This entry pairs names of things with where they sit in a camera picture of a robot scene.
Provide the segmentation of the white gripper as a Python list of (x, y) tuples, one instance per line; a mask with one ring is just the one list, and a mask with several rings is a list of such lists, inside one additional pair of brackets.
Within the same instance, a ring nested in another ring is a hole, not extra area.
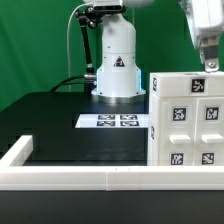
[(224, 32), (224, 0), (179, 0), (193, 46), (207, 73), (219, 70), (219, 37)]

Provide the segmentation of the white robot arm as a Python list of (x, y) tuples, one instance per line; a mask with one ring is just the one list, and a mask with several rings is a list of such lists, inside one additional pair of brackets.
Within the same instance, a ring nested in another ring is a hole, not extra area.
[[(102, 64), (92, 97), (101, 102), (131, 103), (142, 99), (141, 70), (136, 65), (136, 30), (124, 19), (128, 8), (155, 0), (83, 0), (87, 24), (102, 26)], [(218, 46), (224, 34), (224, 0), (177, 0), (185, 12), (193, 46), (208, 73), (219, 70)]]

